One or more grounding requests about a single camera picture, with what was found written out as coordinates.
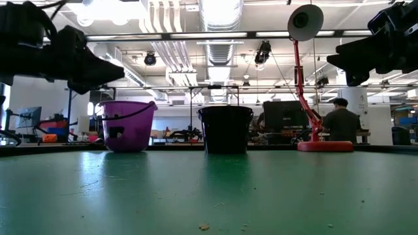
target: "green table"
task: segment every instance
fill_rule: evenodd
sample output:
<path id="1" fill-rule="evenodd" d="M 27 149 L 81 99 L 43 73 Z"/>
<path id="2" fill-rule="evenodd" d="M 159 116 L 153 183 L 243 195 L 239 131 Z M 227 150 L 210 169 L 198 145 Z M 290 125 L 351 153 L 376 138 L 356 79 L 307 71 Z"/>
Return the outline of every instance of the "green table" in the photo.
<path id="1" fill-rule="evenodd" d="M 418 234 L 417 186 L 384 153 L 4 157 L 0 234 Z"/>

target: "bucket handle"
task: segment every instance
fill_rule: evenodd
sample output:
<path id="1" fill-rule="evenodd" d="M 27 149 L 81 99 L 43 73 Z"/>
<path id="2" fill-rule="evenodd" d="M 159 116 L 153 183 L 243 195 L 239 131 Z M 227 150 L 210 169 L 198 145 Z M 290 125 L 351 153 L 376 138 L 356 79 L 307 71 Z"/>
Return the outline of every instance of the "bucket handle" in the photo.
<path id="1" fill-rule="evenodd" d="M 129 117 L 135 116 L 137 114 L 140 114 L 143 111 L 145 111 L 145 110 L 147 110 L 147 109 L 149 109 L 151 107 L 154 107 L 154 108 L 157 107 L 153 101 L 149 102 L 148 105 L 145 108 L 142 108 L 142 109 L 140 109 L 140 110 L 138 110 L 136 112 L 133 112 L 131 114 L 127 114 L 127 115 L 120 116 L 120 117 L 97 118 L 96 121 L 116 121 L 116 120 L 121 120 L 121 119 L 129 118 Z"/>

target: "gray shirt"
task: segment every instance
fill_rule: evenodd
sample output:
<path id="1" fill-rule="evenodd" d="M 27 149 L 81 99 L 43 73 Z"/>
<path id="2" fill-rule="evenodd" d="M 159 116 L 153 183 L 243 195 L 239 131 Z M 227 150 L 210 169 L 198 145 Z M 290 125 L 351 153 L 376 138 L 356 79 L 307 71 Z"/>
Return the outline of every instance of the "gray shirt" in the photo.
<path id="1" fill-rule="evenodd" d="M 327 114 L 322 124 L 329 130 L 331 141 L 357 143 L 357 130 L 361 129 L 359 117 L 345 108 Z"/>

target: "purple bucket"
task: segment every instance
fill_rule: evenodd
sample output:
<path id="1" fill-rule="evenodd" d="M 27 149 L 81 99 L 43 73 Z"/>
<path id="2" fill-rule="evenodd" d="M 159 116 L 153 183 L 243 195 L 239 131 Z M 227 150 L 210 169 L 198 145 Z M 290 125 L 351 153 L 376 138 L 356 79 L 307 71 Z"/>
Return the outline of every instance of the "purple bucket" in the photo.
<path id="1" fill-rule="evenodd" d="M 103 120 L 104 143 L 114 152 L 142 151 L 150 141 L 152 119 L 157 106 L 150 103 L 134 101 L 103 101 L 103 118 L 128 116 L 143 108 L 139 114 L 117 120 Z"/>

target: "computer monitor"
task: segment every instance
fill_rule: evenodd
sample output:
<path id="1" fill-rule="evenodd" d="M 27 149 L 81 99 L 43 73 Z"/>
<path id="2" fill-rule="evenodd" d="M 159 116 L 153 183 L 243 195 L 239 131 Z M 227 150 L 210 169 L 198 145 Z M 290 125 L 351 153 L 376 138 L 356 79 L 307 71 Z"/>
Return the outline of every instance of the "computer monitor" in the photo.
<path id="1" fill-rule="evenodd" d="M 36 127 L 40 122 L 42 107 L 21 108 L 16 118 L 16 128 Z"/>
<path id="2" fill-rule="evenodd" d="M 264 102 L 265 129 L 270 133 L 282 130 L 306 129 L 308 117 L 299 101 Z"/>

